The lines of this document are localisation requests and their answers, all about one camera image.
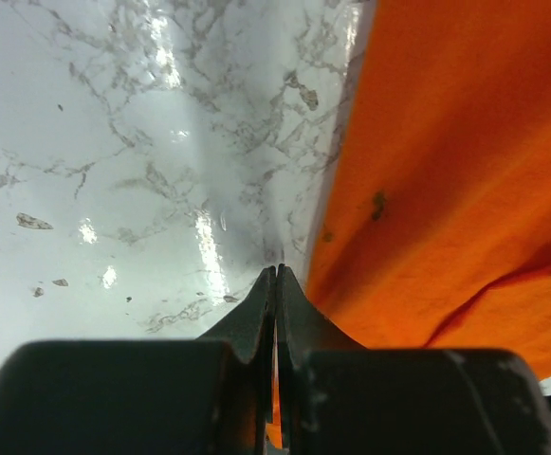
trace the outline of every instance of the orange cloth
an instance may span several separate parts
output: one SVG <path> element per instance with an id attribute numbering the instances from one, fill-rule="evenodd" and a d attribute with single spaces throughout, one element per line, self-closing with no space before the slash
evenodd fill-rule
<path id="1" fill-rule="evenodd" d="M 275 378 L 272 380 L 273 389 L 273 423 L 266 424 L 268 440 L 277 448 L 282 448 L 282 415 L 279 411 L 279 384 Z"/>
<path id="2" fill-rule="evenodd" d="M 549 376 L 551 0 L 379 4 L 307 295 L 368 347 Z"/>

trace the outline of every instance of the dirt spot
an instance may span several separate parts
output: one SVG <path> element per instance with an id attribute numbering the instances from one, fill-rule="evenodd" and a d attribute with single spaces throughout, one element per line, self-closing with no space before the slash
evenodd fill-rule
<path id="1" fill-rule="evenodd" d="M 117 229 L 117 236 L 119 240 L 124 242 L 125 244 L 132 246 L 135 244 L 138 240 L 140 240 L 140 237 L 138 237 L 130 228 L 128 227 L 120 227 Z"/>
<path id="2" fill-rule="evenodd" d="M 27 229 L 54 229 L 54 226 L 50 223 L 40 220 L 39 218 L 35 218 L 34 216 L 27 215 L 26 213 L 18 213 L 16 215 L 16 220 L 18 220 L 18 226 Z"/>
<path id="3" fill-rule="evenodd" d="M 309 90 L 304 85 L 299 89 L 301 91 L 301 100 L 304 101 L 309 111 L 315 111 L 320 105 L 320 101 L 317 98 L 317 92 L 315 90 Z"/>
<path id="4" fill-rule="evenodd" d="M 275 174 L 275 170 L 271 169 L 270 171 L 266 171 L 263 173 L 263 180 L 265 182 L 268 182 L 271 178 L 273 178 L 273 174 Z"/>
<path id="5" fill-rule="evenodd" d="M 301 100 L 303 100 L 309 111 L 315 111 L 320 105 L 320 101 L 315 90 L 309 90 L 306 85 L 298 81 L 296 71 L 292 71 L 287 78 L 285 78 L 285 85 L 290 88 L 296 88 L 299 91 Z"/>
<path id="6" fill-rule="evenodd" d="M 372 212 L 372 219 L 378 221 L 382 217 L 382 213 L 385 211 L 385 205 L 387 204 L 387 196 L 385 191 L 379 191 L 372 198 L 374 204 L 374 211 Z"/>

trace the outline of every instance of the marble veining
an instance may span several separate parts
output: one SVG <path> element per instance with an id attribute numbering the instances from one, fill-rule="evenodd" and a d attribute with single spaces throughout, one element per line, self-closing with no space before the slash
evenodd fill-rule
<path id="1" fill-rule="evenodd" d="M 302 281 L 375 10 L 0 1 L 0 364 L 195 337 L 264 266 Z"/>

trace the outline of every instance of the white marble surface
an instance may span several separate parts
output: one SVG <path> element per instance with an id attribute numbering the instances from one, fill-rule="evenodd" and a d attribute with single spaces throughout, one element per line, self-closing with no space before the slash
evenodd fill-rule
<path id="1" fill-rule="evenodd" d="M 264 266 L 302 279 L 375 7 L 0 1 L 0 364 L 195 337 Z"/>

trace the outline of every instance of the dark speck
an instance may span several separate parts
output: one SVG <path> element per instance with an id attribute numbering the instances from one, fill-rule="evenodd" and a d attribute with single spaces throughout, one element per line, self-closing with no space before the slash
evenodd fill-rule
<path id="1" fill-rule="evenodd" d="M 385 196 L 385 191 L 377 192 L 372 198 L 372 202 L 374 204 L 372 219 L 374 221 L 378 221 L 382 216 L 382 213 L 385 210 L 385 204 L 387 203 L 387 196 Z"/>
<path id="2" fill-rule="evenodd" d="M 275 170 L 271 169 L 270 171 L 266 171 L 263 173 L 263 179 L 265 182 L 268 182 L 271 178 L 273 178 L 273 174 L 275 174 Z"/>
<path id="3" fill-rule="evenodd" d="M 27 215 L 26 213 L 18 213 L 16 215 L 18 226 L 27 229 L 54 229 L 50 223 L 47 223 L 34 216 Z"/>

